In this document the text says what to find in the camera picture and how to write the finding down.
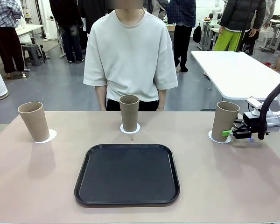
person in green pants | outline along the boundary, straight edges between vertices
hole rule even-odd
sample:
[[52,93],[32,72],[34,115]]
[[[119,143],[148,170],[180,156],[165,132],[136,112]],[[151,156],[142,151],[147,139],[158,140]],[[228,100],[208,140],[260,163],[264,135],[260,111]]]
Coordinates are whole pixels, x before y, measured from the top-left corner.
[[228,0],[225,5],[221,22],[220,36],[214,51],[235,51],[240,42],[242,30],[250,30],[252,18],[256,11],[253,29],[249,36],[253,37],[260,29],[266,15],[266,0]]

green pants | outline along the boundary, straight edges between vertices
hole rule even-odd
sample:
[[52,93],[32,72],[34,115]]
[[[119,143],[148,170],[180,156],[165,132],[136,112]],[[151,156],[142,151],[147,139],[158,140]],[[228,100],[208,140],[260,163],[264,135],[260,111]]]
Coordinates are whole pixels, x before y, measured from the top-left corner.
[[241,32],[232,32],[224,29],[216,42],[214,50],[225,51],[229,44],[228,51],[235,51],[238,47],[240,36]]

neck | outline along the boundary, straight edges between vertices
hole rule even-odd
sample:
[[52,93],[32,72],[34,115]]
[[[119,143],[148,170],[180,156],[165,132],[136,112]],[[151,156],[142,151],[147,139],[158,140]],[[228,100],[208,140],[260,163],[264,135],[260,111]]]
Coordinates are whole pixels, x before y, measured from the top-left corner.
[[135,25],[143,18],[143,9],[116,9],[118,19],[126,25]]

cup rim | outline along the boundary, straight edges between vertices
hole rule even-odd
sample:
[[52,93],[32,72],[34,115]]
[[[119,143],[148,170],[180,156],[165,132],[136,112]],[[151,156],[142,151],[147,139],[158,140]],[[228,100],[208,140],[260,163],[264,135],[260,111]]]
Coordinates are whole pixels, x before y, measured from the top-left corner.
[[[136,102],[134,102],[134,103],[131,103],[131,104],[123,103],[123,102],[121,101],[121,98],[126,97],[126,96],[136,97],[138,100],[137,100]],[[132,105],[132,104],[136,104],[136,103],[139,102],[139,97],[137,97],[137,96],[135,96],[135,95],[128,94],[128,95],[124,95],[124,96],[120,97],[120,98],[119,98],[119,101],[120,101],[120,103],[122,103],[122,104],[124,104],[124,105]]]
[[[31,103],[39,103],[39,104],[41,104],[41,106],[40,106],[37,110],[30,111],[30,112],[21,112],[21,111],[20,111],[20,107],[21,107],[21,106],[24,106],[24,105],[27,105],[27,104],[31,104]],[[43,107],[42,103],[41,103],[41,102],[37,102],[37,101],[28,102],[28,103],[22,104],[21,106],[18,107],[18,113],[32,113],[32,112],[36,112],[36,111],[42,109],[42,107]]]
[[[238,109],[237,109],[237,110],[226,110],[226,109],[223,109],[222,107],[220,107],[220,105],[219,105],[220,103],[233,104],[233,105],[237,106],[237,107],[238,107]],[[227,111],[227,112],[239,112],[239,110],[240,110],[239,105],[234,104],[234,103],[232,103],[232,102],[228,102],[228,101],[220,101],[220,102],[218,102],[218,103],[217,103],[217,107],[219,107],[221,110],[223,110],[223,111]]]

tray rim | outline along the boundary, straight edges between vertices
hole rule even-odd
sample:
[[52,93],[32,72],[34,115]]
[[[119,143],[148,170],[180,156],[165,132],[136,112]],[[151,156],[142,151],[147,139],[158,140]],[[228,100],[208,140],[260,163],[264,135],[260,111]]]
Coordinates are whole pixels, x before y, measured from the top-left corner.
[[[170,162],[170,166],[171,166],[171,172],[172,172],[172,177],[173,177],[173,182],[174,182],[174,187],[175,187],[175,194],[173,195],[172,198],[170,198],[169,200],[165,201],[165,202],[158,202],[158,203],[155,203],[155,202],[151,202],[151,203],[97,203],[97,202],[94,202],[94,203],[89,203],[89,202],[86,202],[84,201],[81,196],[80,196],[80,188],[81,188],[81,184],[82,184],[82,180],[83,180],[83,177],[84,177],[84,173],[85,173],[85,170],[86,170],[86,167],[87,167],[87,164],[86,161],[89,159],[90,155],[92,153],[94,153],[95,151],[97,150],[100,150],[103,148],[103,146],[129,146],[130,149],[133,149],[135,146],[139,146],[139,145],[146,145],[146,146],[153,146],[152,148],[155,148],[155,149],[163,149],[165,150],[167,153],[168,153],[168,156],[169,156],[169,162]],[[91,147],[87,152],[86,152],[86,155],[84,157],[84,160],[83,160],[83,163],[82,163],[82,166],[81,166],[81,169],[80,169],[80,172],[79,172],[79,175],[78,175],[78,179],[77,179],[77,182],[76,182],[76,185],[75,185],[75,188],[74,188],[74,195],[75,195],[75,198],[76,200],[82,204],[82,205],[86,205],[86,206],[114,206],[114,205],[118,205],[118,206],[123,206],[123,205],[126,205],[126,206],[145,206],[145,205],[148,205],[148,206],[153,206],[153,205],[168,205],[168,204],[171,204],[173,203],[179,196],[180,194],[180,184],[179,184],[179,181],[178,181],[178,176],[177,176],[177,171],[176,171],[176,167],[175,167],[175,161],[174,161],[174,158],[173,158],[173,154],[171,152],[171,150],[162,145],[162,144],[98,144],[98,145],[95,145],[93,147]]]

